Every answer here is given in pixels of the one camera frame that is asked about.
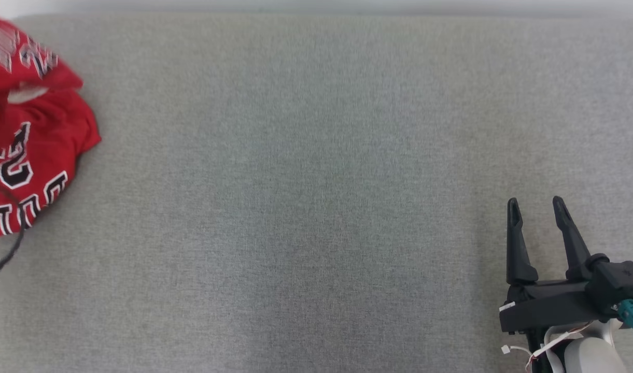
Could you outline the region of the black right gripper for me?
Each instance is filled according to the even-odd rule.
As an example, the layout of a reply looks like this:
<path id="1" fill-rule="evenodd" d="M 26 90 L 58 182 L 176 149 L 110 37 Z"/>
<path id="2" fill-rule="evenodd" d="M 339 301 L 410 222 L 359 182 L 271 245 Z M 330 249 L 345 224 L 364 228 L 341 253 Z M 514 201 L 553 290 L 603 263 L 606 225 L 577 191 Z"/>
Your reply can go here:
<path id="1" fill-rule="evenodd" d="M 567 255 L 566 278 L 589 280 L 591 273 L 586 261 L 590 252 L 584 239 L 565 201 L 554 196 L 552 204 Z M 523 218 L 517 198 L 510 198 L 507 205 L 507 283 L 512 286 L 508 288 L 507 299 L 499 312 L 502 332 L 525 333 L 532 329 L 607 321 L 615 317 L 612 308 L 597 307 L 585 290 L 586 281 L 537 282 L 539 276 L 530 264 L 522 228 Z"/>

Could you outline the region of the red basketball jersey number 23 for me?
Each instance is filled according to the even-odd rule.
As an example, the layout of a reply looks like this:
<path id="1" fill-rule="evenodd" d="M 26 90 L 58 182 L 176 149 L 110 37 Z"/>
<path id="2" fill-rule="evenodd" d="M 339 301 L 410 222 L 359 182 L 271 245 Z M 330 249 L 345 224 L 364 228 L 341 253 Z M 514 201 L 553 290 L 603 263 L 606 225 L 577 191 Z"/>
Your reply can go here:
<path id="1" fill-rule="evenodd" d="M 32 226 L 101 141 L 81 88 L 55 52 L 0 19 L 0 236 Z"/>

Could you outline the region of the grey fabric sofa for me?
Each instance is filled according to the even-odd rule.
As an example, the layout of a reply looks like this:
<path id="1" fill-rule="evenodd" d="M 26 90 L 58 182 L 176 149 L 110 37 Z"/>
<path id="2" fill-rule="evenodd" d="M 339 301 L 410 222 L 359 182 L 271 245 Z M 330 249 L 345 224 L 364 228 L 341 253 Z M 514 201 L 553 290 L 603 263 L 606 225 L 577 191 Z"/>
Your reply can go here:
<path id="1" fill-rule="evenodd" d="M 101 143 L 0 273 L 0 373 L 524 373 L 506 210 L 633 261 L 633 20 L 16 20 Z"/>

